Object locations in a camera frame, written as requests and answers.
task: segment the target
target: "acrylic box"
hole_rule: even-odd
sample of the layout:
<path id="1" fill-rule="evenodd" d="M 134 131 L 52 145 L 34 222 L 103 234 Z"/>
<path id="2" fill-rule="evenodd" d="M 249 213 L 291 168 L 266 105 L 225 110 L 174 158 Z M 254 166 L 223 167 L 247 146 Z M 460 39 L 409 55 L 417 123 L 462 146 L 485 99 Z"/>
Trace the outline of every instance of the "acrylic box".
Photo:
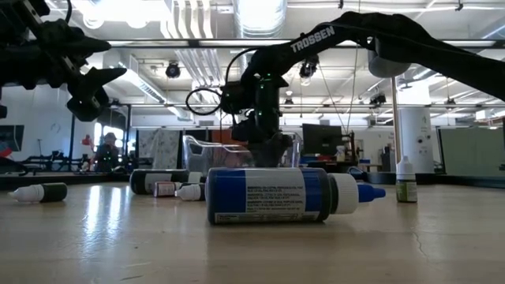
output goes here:
<path id="1" fill-rule="evenodd" d="M 284 133 L 293 139 L 293 147 L 284 153 L 279 167 L 298 167 L 301 138 L 296 133 Z M 182 137 L 183 168 L 204 175 L 213 167 L 254 167 L 251 153 L 245 146 L 221 144 L 196 140 L 193 136 Z"/>

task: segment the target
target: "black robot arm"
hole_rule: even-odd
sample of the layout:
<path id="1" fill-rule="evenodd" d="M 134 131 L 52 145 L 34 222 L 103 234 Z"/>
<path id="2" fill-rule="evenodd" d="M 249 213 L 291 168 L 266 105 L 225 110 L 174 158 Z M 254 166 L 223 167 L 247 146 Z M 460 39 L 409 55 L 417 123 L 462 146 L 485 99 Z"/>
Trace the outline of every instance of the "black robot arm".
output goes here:
<path id="1" fill-rule="evenodd" d="M 92 121 L 109 104 L 103 85 L 126 69 L 90 68 L 81 74 L 86 58 L 109 50 L 110 44 L 68 26 L 71 10 L 65 21 L 42 21 L 40 16 L 49 12 L 44 0 L 0 1 L 0 88 L 20 85 L 31 90 L 38 84 L 52 88 L 66 84 L 72 95 L 67 107 L 79 120 Z M 29 39 L 28 32 L 36 39 Z M 7 115 L 5 107 L 0 115 Z"/>
<path id="2" fill-rule="evenodd" d="M 505 77 L 505 63 L 434 39 L 418 23 L 401 14 L 347 12 L 288 43 L 261 48 L 252 56 L 241 82 L 249 84 L 255 74 L 282 76 L 297 62 L 346 40 L 376 52 L 379 58 L 417 63 L 505 100 L 505 87 L 501 82 Z M 384 70 L 371 71 L 376 77 L 399 75 Z"/>
<path id="3" fill-rule="evenodd" d="M 297 62 L 346 40 L 369 50 L 372 60 L 368 68 L 376 77 L 398 76 L 407 71 L 411 63 L 417 63 L 505 99 L 504 62 L 483 58 L 434 39 L 418 23 L 400 14 L 346 12 L 288 43 L 257 49 L 240 81 L 226 82 L 222 88 L 220 107 L 224 112 L 238 114 L 253 109 L 248 119 L 234 124 L 232 137 L 248 142 L 257 166 L 277 166 L 283 152 L 291 145 L 279 130 L 279 117 L 282 116 L 279 88 L 288 85 L 282 75 Z"/>

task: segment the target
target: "red object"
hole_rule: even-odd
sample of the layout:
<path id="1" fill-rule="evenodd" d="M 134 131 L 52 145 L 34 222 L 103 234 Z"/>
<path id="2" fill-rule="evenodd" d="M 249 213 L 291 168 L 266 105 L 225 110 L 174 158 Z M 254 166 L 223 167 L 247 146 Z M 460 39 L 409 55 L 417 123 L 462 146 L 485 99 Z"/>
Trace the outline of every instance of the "red object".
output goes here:
<path id="1" fill-rule="evenodd" d="M 0 157 L 6 158 L 9 157 L 10 154 L 13 153 L 13 149 L 11 148 L 5 148 L 0 151 Z"/>
<path id="2" fill-rule="evenodd" d="M 89 146 L 92 144 L 92 138 L 89 136 L 89 134 L 87 134 L 86 137 L 81 141 L 81 143 L 85 146 Z"/>

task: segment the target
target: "bottle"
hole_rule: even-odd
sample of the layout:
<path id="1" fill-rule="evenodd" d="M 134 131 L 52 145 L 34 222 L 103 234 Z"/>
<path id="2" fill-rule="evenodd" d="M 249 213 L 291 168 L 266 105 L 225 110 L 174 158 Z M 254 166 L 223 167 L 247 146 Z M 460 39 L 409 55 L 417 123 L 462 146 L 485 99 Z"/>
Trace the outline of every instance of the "bottle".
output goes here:
<path id="1" fill-rule="evenodd" d="M 130 188 L 135 194 L 153 194 L 156 182 L 205 182 L 205 177 L 201 172 L 189 172 L 187 170 L 134 170 L 129 177 Z"/>
<path id="2" fill-rule="evenodd" d="M 205 193 L 211 224 L 320 222 L 386 195 L 383 189 L 358 185 L 350 174 L 317 168 L 214 168 Z"/>
<path id="3" fill-rule="evenodd" d="M 183 185 L 175 196 L 184 201 L 205 201 L 205 184 Z"/>
<path id="4" fill-rule="evenodd" d="M 64 183 L 50 183 L 20 187 L 9 196 L 19 202 L 57 202 L 66 198 L 67 188 Z"/>
<path id="5" fill-rule="evenodd" d="M 413 165 L 408 156 L 403 156 L 396 165 L 396 200 L 398 202 L 417 202 L 417 183 Z"/>
<path id="6" fill-rule="evenodd" d="M 157 181 L 152 192 L 154 197 L 174 197 L 175 191 L 181 187 L 180 182 Z"/>

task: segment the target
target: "white dropper bottle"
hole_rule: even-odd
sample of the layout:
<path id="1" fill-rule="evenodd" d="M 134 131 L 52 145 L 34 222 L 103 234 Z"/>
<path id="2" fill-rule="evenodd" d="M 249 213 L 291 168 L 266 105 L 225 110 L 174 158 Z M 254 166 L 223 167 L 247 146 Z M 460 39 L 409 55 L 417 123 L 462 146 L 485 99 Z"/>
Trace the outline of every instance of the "white dropper bottle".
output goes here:
<path id="1" fill-rule="evenodd" d="M 64 183 L 50 183 L 41 185 L 23 186 L 9 196 L 19 202 L 57 202 L 66 198 L 67 187 Z"/>

